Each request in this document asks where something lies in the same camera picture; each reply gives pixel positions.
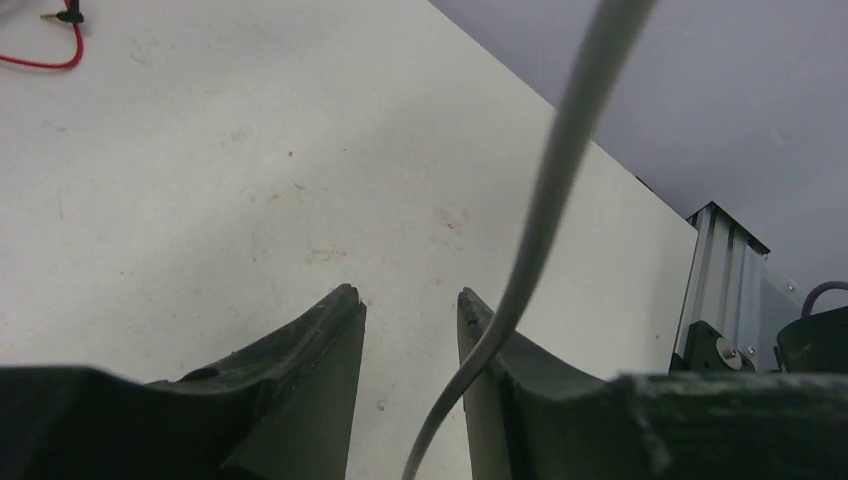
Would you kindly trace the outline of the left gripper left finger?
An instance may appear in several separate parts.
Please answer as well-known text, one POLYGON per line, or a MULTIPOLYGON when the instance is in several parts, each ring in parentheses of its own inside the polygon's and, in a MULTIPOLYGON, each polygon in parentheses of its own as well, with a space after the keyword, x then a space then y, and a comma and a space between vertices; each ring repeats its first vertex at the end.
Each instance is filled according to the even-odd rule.
POLYGON ((176 381, 84 366, 1 371, 5 479, 341 479, 367 309, 342 284, 176 381))

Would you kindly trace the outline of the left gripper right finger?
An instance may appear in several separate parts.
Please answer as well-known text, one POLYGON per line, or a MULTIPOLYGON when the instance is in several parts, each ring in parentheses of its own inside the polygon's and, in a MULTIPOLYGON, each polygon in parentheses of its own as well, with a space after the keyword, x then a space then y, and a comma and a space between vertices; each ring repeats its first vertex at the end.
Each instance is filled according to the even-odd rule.
POLYGON ((589 375, 515 333, 463 398, 477 479, 843 479, 847 374, 589 375))

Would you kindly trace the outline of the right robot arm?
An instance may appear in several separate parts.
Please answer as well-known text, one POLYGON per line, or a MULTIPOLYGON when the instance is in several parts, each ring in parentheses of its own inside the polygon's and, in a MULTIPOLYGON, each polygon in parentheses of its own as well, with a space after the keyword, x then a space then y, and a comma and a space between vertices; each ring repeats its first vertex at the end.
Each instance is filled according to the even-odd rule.
POLYGON ((847 308, 798 319, 777 335, 784 370, 847 374, 847 308))

